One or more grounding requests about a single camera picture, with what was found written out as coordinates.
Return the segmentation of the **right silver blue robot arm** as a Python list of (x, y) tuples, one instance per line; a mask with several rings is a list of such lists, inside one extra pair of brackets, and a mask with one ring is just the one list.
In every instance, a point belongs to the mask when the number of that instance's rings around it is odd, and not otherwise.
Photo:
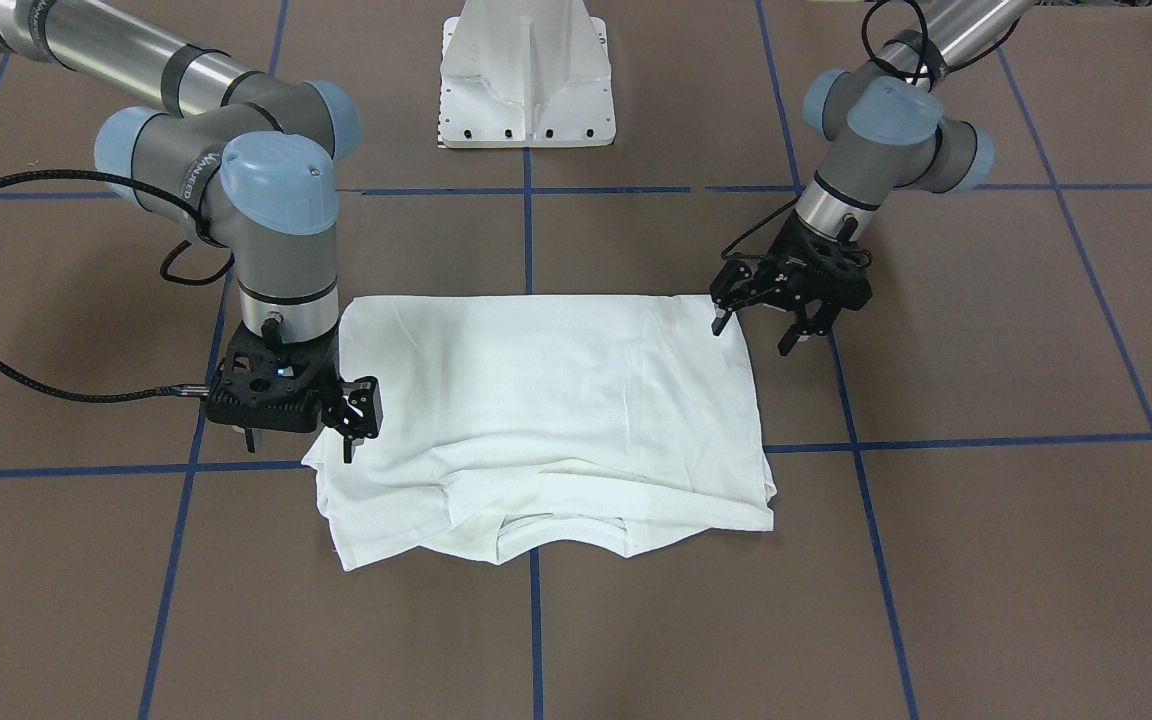
[(207, 420), (262, 432), (334, 430), (346, 462), (379, 437), (378, 379), (340, 374), (335, 164), (361, 145), (361, 118), (334, 83), (291, 85), (215, 47), (103, 1), (0, 1), (0, 54), (26, 56), (136, 97), (106, 119), (92, 170), (28, 170), (0, 190), (97, 181), (179, 223), (183, 247), (228, 253), (242, 320), (214, 374), (91, 395), (50, 386), (0, 359), (0, 374), (79, 404), (197, 397)]

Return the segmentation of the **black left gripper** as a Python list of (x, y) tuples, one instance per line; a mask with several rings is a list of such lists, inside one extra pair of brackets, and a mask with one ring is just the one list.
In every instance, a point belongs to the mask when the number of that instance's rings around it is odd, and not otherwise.
[[(745, 259), (723, 262), (710, 282), (710, 301), (717, 318), (710, 324), (713, 336), (721, 336), (732, 316), (744, 306), (758, 304), (773, 288), (794, 300), (788, 325), (776, 351), (788, 356), (808, 338), (827, 336), (842, 306), (858, 311), (872, 300), (867, 266), (872, 256), (852, 241), (838, 242), (808, 227), (791, 215), (778, 232), (759, 263)], [(819, 301), (812, 306), (809, 302)]]

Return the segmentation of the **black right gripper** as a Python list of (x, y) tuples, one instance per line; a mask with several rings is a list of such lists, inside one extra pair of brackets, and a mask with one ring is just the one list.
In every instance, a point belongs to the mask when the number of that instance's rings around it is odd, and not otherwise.
[(204, 400), (207, 420), (244, 429), (247, 454), (259, 450), (259, 429), (311, 433), (332, 414), (342, 460), (380, 435), (380, 382), (376, 376), (343, 381), (338, 372), (338, 329), (314, 340), (270, 348), (260, 334), (232, 334)]

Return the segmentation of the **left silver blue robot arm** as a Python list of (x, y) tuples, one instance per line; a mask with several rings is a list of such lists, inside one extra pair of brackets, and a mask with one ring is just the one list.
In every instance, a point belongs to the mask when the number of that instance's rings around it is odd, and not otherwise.
[(803, 118), (829, 149), (803, 191), (772, 211), (781, 228), (767, 250), (723, 249), (723, 268), (708, 288), (713, 334), (745, 306), (773, 306), (791, 314), (778, 343), (787, 355), (828, 334), (838, 314), (867, 305), (870, 253), (861, 234), (882, 202), (896, 190), (973, 190), (995, 164), (988, 132), (946, 118), (934, 88), (996, 51), (1029, 8), (1028, 1), (911, 3), (914, 26), (881, 47), (864, 38), (864, 65), (814, 78)]

